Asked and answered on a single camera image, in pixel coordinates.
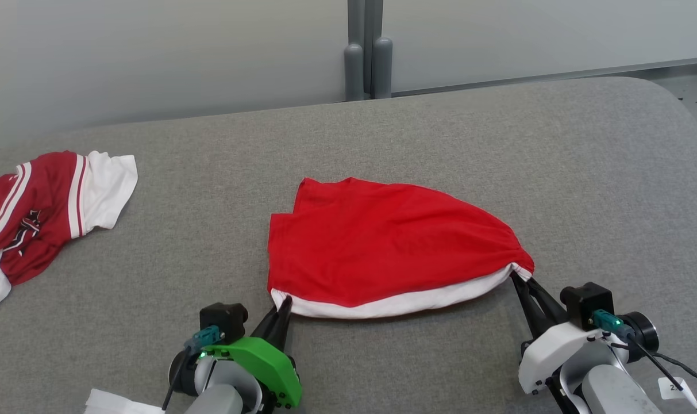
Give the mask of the red shorts white waistband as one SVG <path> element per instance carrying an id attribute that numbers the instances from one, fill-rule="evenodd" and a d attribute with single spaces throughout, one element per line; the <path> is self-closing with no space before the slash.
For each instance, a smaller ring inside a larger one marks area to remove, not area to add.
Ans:
<path id="1" fill-rule="evenodd" d="M 292 212 L 271 216 L 268 255 L 276 307 L 346 320 L 445 308 L 535 270 L 490 212 L 435 189 L 353 177 L 303 179 Z"/>

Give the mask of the grey partition upright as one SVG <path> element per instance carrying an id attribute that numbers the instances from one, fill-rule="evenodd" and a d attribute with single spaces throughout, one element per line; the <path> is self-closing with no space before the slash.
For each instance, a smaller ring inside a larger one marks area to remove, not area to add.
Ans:
<path id="1" fill-rule="evenodd" d="M 364 44 L 365 0 L 346 0 L 348 43 Z"/>
<path id="2" fill-rule="evenodd" d="M 375 98 L 374 52 L 382 36 L 383 0 L 363 0 L 363 82 L 364 94 Z"/>

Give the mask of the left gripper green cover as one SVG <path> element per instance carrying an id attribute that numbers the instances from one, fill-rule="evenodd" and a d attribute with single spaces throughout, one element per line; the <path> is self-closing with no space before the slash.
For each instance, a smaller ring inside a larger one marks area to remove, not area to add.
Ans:
<path id="1" fill-rule="evenodd" d="M 230 345 L 209 345 L 202 348 L 204 355 L 217 360 L 229 360 L 240 365 L 258 382 L 275 394 L 282 407 L 295 408 L 301 403 L 303 386 L 290 357 L 283 351 L 290 327 L 291 296 L 262 318 L 251 336 L 245 336 Z"/>

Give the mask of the red basketball jersey white sleeves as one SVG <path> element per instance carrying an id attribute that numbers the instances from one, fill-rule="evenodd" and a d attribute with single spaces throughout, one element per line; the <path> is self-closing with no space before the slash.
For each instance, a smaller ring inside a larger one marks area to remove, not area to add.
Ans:
<path id="1" fill-rule="evenodd" d="M 133 155 L 51 152 L 0 177 L 0 303 L 67 242 L 112 229 L 138 181 Z"/>

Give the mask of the grey rounded partition post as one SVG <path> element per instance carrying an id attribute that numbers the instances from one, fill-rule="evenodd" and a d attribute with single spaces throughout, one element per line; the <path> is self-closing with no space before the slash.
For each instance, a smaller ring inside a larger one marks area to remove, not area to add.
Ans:
<path id="1" fill-rule="evenodd" d="M 359 44 L 349 44 L 344 49 L 346 102 L 364 99 L 363 56 L 363 48 Z"/>
<path id="2" fill-rule="evenodd" d="M 392 52 L 393 42 L 388 37 L 376 39 L 372 55 L 372 97 L 392 97 Z"/>

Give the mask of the white paper sheet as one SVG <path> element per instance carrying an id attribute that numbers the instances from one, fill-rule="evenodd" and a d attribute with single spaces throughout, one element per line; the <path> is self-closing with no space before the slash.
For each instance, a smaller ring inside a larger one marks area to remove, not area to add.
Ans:
<path id="1" fill-rule="evenodd" d="M 92 389 L 83 414 L 166 414 L 161 407 L 131 401 L 114 393 Z"/>

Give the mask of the white label tag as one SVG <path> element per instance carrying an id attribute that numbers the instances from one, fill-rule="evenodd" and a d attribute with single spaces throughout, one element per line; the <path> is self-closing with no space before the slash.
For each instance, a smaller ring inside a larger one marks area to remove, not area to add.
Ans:
<path id="1" fill-rule="evenodd" d="M 697 411 L 697 400 L 685 380 L 681 377 L 674 377 L 677 385 L 672 383 L 667 377 L 658 378 L 659 393 L 663 400 L 685 399 Z"/>

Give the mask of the grey fabric sofa cushion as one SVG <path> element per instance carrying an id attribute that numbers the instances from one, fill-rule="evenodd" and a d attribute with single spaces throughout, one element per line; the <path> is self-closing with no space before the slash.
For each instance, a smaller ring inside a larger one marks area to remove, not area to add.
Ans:
<path id="1" fill-rule="evenodd" d="M 116 227 L 70 242 L 0 304 L 0 414 L 83 414 L 92 389 L 161 405 L 198 312 L 271 307 L 270 215 L 305 177 L 406 182 L 510 225 L 551 294 L 595 281 L 697 371 L 697 121 L 635 78 L 99 126 L 0 149 L 136 158 Z"/>

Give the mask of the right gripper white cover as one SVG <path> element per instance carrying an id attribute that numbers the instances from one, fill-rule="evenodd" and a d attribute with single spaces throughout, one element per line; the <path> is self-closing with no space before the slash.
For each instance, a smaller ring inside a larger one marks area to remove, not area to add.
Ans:
<path id="1" fill-rule="evenodd" d="M 613 364 L 613 352 L 601 330 L 585 332 L 566 323 L 566 309 L 534 278 L 526 281 L 516 271 L 510 278 L 534 340 L 519 365 L 524 393 L 542 390 L 556 370 L 564 379 L 582 380 L 593 367 Z"/>

